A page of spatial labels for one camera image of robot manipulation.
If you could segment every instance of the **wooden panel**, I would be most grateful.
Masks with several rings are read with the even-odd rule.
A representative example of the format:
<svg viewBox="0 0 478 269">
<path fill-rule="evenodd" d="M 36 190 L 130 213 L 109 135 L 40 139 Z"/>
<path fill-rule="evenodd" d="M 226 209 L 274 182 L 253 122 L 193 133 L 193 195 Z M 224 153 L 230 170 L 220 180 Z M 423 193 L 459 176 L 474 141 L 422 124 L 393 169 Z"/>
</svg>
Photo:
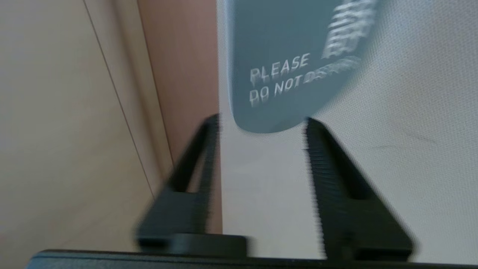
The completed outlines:
<svg viewBox="0 0 478 269">
<path fill-rule="evenodd" d="M 204 118 L 219 111 L 216 0 L 138 0 L 138 5 L 175 163 Z M 219 175 L 209 226 L 214 233 L 222 233 Z"/>
<path fill-rule="evenodd" d="M 152 190 L 161 185 L 161 171 L 156 158 L 155 147 L 148 127 L 147 110 L 143 106 L 140 88 L 136 83 L 133 68 L 128 57 L 127 47 L 123 42 L 123 34 L 116 16 L 115 4 L 112 0 L 85 0 L 88 13 L 102 49 L 114 89 L 118 94 L 122 111 L 141 160 L 146 178 Z"/>
<path fill-rule="evenodd" d="M 81 0 L 0 3 L 0 260 L 133 250 L 152 194 Z"/>
<path fill-rule="evenodd" d="M 148 48 L 144 39 L 138 3 L 131 0 L 113 1 L 124 37 L 124 44 L 136 78 L 138 93 L 151 133 L 161 179 L 167 179 L 173 162 L 164 129 L 163 115 L 151 70 Z"/>
</svg>

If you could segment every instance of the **wall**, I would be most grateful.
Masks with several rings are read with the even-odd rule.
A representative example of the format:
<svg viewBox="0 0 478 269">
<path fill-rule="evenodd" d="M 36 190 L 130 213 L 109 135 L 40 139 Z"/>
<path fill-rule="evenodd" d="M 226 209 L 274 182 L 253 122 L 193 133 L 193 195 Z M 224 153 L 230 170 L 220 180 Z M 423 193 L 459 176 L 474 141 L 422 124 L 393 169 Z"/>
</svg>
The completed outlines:
<svg viewBox="0 0 478 269">
<path fill-rule="evenodd" d="M 224 233 L 255 238 L 254 256 L 325 258 L 305 125 L 252 134 L 232 118 L 226 3 L 217 24 Z M 313 115 L 409 228 L 418 262 L 478 264 L 477 8 L 394 1 L 366 69 Z"/>
<path fill-rule="evenodd" d="M 0 3 L 0 260 L 131 251 L 152 200 L 81 0 Z"/>
<path fill-rule="evenodd" d="M 216 2 L 139 0 L 138 5 L 176 163 L 204 118 L 218 113 Z M 215 182 L 209 229 L 221 233 L 220 181 Z"/>
</svg>

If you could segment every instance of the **do not disturb sign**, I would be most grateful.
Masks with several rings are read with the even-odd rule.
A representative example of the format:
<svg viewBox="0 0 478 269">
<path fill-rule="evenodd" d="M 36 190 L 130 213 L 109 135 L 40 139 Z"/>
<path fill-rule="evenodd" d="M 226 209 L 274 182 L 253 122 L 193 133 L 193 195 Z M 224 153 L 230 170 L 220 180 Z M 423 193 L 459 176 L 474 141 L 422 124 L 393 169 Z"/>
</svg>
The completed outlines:
<svg viewBox="0 0 478 269">
<path fill-rule="evenodd" d="M 236 124 L 273 133 L 337 96 L 361 68 L 378 0 L 236 0 L 230 4 L 230 104 Z"/>
</svg>

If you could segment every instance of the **beige wall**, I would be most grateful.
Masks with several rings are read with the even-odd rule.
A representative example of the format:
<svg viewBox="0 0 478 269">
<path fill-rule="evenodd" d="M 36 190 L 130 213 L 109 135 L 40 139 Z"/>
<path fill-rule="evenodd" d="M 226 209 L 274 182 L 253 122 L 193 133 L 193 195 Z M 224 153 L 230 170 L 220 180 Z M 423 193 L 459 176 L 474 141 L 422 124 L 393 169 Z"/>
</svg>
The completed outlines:
<svg viewBox="0 0 478 269">
<path fill-rule="evenodd" d="M 204 118 L 218 113 L 216 1 L 139 0 L 138 5 L 176 162 Z M 218 179 L 209 226 L 215 233 L 222 232 Z"/>
<path fill-rule="evenodd" d="M 134 250 L 152 200 L 82 0 L 0 2 L 0 267 Z"/>
</svg>

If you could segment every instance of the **gray fabric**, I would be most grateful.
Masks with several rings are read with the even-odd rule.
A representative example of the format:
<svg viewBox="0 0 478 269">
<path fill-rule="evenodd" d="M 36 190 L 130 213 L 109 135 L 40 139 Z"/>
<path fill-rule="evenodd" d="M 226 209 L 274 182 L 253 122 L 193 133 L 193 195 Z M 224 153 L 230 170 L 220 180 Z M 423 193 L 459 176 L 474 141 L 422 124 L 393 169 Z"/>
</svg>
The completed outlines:
<svg viewBox="0 0 478 269">
<path fill-rule="evenodd" d="M 325 258 L 304 124 L 251 134 L 228 97 L 227 13 L 217 0 L 223 231 L 253 255 Z M 399 0 L 375 56 L 324 121 L 420 242 L 414 261 L 478 264 L 478 1 Z"/>
</svg>

